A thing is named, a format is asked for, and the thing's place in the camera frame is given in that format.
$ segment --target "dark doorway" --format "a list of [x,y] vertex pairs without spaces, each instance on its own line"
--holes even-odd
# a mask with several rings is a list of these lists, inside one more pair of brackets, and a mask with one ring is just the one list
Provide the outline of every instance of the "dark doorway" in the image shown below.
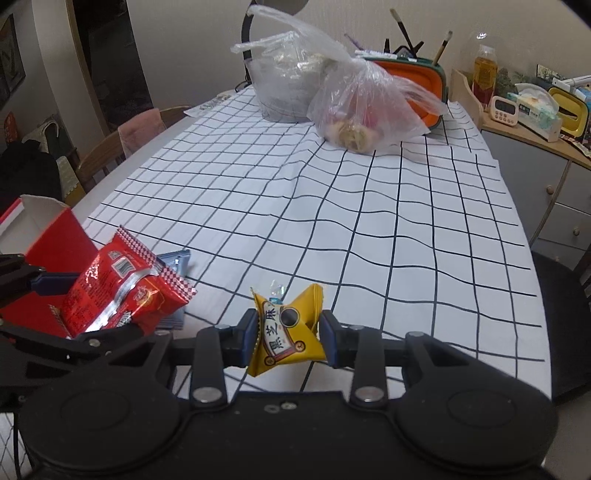
[[125,0],[73,0],[80,41],[100,108],[113,131],[152,99]]

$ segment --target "orange container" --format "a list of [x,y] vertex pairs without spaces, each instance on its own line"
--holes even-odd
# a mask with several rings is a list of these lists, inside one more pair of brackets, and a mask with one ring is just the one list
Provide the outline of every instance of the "orange container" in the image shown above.
[[[400,60],[385,60],[385,59],[368,59],[379,66],[391,75],[404,77],[418,83],[421,87],[427,89],[440,98],[442,102],[447,103],[447,85],[445,71],[439,65],[433,65],[429,59],[417,59],[416,62],[408,61],[406,59]],[[428,113],[413,101],[408,103],[413,107],[413,110],[421,117],[427,128],[435,128],[441,121],[441,116]]]

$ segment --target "open red cardboard box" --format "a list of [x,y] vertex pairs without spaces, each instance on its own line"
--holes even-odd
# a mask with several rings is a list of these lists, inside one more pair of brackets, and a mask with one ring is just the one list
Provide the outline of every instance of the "open red cardboard box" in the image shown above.
[[[22,195],[0,217],[0,252],[25,254],[29,265],[48,272],[82,272],[98,253],[64,203],[47,197]],[[50,305],[61,307],[64,296],[41,297],[28,293],[0,309],[8,322],[66,337]]]

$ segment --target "yellow candy wrapper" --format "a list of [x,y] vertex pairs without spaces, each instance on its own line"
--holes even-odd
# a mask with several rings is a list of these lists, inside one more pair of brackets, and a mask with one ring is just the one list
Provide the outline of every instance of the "yellow candy wrapper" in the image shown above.
[[248,374],[256,377],[276,365],[326,360],[316,336],[322,311],[322,287],[310,285],[289,305],[275,305],[254,293],[259,338]]

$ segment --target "plastic bottle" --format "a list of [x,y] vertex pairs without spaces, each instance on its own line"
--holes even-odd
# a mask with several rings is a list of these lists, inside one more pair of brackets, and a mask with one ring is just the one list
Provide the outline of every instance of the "plastic bottle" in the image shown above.
[[495,93],[496,73],[498,69],[495,49],[486,45],[480,45],[478,55],[476,56],[476,60],[474,60],[472,92],[485,109],[488,108],[488,103]]

